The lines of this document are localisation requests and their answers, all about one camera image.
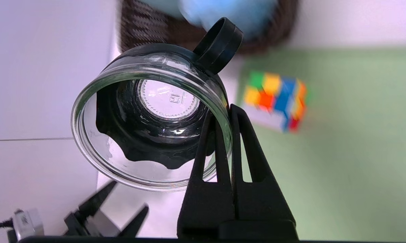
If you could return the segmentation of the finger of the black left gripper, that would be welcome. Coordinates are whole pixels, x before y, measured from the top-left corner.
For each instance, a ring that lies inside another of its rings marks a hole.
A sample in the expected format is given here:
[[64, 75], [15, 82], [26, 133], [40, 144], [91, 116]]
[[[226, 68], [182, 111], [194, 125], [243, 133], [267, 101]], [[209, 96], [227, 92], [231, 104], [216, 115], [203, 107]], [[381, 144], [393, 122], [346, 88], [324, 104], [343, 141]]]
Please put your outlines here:
[[96, 226], [89, 223], [89, 218], [100, 212], [102, 204], [115, 188], [117, 182], [111, 181], [78, 206], [76, 211], [70, 212], [64, 223], [67, 231], [64, 236], [101, 236]]
[[144, 204], [136, 216], [123, 228], [118, 237], [136, 237], [149, 212], [149, 206]]

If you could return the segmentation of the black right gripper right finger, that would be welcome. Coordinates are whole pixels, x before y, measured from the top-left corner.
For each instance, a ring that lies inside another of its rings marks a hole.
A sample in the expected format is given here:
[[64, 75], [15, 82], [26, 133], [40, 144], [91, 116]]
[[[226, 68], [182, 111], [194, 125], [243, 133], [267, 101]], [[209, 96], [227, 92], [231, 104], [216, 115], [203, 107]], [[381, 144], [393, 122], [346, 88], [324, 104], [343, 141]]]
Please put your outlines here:
[[235, 240], [297, 241], [296, 221], [246, 112], [231, 105]]

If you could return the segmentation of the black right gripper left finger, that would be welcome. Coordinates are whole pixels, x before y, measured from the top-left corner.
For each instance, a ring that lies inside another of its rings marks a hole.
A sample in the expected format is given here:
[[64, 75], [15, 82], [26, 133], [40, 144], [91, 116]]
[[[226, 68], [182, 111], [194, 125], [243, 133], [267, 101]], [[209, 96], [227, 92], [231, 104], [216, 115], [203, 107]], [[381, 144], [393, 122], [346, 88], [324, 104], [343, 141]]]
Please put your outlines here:
[[[215, 148], [216, 182], [205, 182], [207, 148]], [[188, 187], [177, 220], [180, 239], [220, 239], [220, 227], [234, 220], [234, 205], [223, 132], [208, 112], [202, 127]]]

